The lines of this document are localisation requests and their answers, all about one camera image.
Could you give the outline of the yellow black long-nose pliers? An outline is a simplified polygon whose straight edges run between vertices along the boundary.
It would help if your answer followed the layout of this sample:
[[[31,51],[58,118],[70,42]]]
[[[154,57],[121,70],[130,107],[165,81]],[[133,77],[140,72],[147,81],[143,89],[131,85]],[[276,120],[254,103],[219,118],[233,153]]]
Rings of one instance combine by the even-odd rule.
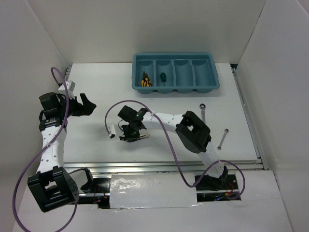
[[[150,81],[150,78],[148,76],[148,73],[143,72],[142,74],[142,80],[141,80],[141,84],[142,87],[152,87],[152,83]]]

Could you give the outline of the green stubby screwdriver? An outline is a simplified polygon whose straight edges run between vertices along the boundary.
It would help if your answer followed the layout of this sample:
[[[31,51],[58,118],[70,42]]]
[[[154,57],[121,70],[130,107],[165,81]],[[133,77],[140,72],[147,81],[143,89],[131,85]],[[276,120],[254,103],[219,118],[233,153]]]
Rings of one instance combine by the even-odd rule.
[[[160,79],[161,79],[161,82],[163,83],[163,86],[165,86],[166,85],[167,76],[166,76],[166,74],[164,72],[162,72],[160,74]]]

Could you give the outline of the large silver ratchet wrench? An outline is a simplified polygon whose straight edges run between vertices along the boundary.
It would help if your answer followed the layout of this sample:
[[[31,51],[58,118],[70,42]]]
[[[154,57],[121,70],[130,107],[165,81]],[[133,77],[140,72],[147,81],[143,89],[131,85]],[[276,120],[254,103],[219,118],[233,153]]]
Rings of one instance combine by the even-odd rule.
[[[205,104],[203,104],[203,103],[201,103],[200,105],[199,105],[199,108],[200,108],[200,110],[201,110],[201,120],[205,123],[206,122],[206,115],[205,115],[205,110],[206,110],[206,105]]]

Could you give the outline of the small silver wrench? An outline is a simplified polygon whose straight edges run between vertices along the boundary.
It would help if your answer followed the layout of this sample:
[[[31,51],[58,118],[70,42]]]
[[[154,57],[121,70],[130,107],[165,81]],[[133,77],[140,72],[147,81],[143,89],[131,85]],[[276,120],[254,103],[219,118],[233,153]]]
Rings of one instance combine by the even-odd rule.
[[[224,140],[225,140],[225,138],[226,138],[226,135],[227,135],[228,133],[229,133],[229,129],[225,129],[225,130],[224,130],[224,134],[223,134],[223,136],[222,136],[222,139],[221,139],[221,141],[220,141],[220,143],[219,143],[219,145],[218,145],[218,147],[217,147],[218,150],[221,150],[221,149],[222,149],[222,145],[223,145]]]

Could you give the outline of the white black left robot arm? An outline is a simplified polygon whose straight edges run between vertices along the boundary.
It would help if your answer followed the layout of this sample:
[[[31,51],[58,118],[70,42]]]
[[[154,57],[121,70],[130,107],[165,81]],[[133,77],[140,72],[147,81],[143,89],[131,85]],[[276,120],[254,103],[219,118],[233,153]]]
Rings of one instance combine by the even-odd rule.
[[[76,182],[63,167],[64,142],[67,122],[65,116],[89,116],[96,105],[80,94],[67,99],[60,93],[49,92],[39,97],[43,110],[39,115],[39,130],[44,151],[36,174],[28,178],[28,187],[39,208],[48,212],[79,200]]]

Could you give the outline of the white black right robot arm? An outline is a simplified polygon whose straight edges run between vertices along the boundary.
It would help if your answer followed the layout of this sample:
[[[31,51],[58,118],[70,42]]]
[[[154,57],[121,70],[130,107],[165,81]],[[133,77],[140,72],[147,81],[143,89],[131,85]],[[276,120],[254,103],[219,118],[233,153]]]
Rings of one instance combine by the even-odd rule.
[[[210,128],[192,111],[183,115],[169,115],[155,113],[146,108],[136,111],[124,106],[118,116],[127,124],[121,126],[123,135],[120,140],[135,142],[146,136],[140,134],[140,130],[158,129],[166,130],[178,135],[184,147],[192,153],[198,154],[205,167],[209,170],[205,173],[202,183],[209,184],[212,190],[222,189],[227,184],[227,167],[219,161],[211,141]]]

